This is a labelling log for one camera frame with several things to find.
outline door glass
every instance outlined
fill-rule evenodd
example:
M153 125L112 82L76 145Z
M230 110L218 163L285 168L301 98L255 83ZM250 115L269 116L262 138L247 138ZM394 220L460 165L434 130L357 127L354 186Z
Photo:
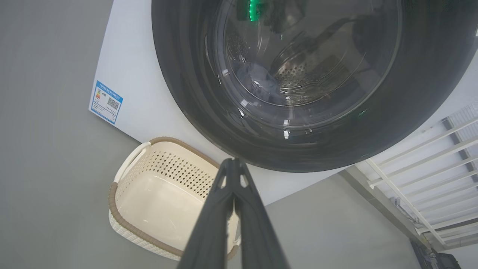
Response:
M380 85L400 22L396 0L224 1L216 66L241 113L291 128L325 124Z

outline basket handle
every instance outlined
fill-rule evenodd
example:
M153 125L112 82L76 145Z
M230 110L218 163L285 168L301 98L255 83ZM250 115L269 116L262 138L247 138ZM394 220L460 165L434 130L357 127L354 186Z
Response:
M146 142L141 145L139 145L137 148L131 152L126 160L124 160L123 164L119 167L118 172L116 172L115 180L113 182L118 183L121 178L123 177L124 172L132 165L133 160L139 155L143 155L143 153L146 151L146 147L150 146L151 142Z

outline green indicator light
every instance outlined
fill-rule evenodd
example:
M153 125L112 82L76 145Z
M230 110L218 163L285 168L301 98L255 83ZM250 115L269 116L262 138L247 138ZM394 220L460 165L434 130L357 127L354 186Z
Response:
M363 116L363 114L365 114L365 112L366 112L367 110L369 110L369 109L367 108L366 110L360 112L360 113L358 114L358 117L361 118L361 117Z
M257 21L259 16L257 15L257 5L259 0L250 0L249 5L249 18L251 22Z

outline gray floor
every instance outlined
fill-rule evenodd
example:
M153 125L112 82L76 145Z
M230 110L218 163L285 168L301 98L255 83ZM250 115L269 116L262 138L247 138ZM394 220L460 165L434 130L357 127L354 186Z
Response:
M109 185L138 145L87 110L111 5L0 1L1 268L177 265L108 223ZM267 209L293 268L418 268L407 238L342 179Z

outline white metal rack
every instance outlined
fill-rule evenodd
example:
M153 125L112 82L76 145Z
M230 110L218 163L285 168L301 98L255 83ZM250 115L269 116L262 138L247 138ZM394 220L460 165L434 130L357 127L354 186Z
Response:
M440 122L442 131L416 134L357 167L372 189L400 197L423 225L418 234L430 232L448 248L474 236L478 242L478 101L445 120L448 130Z

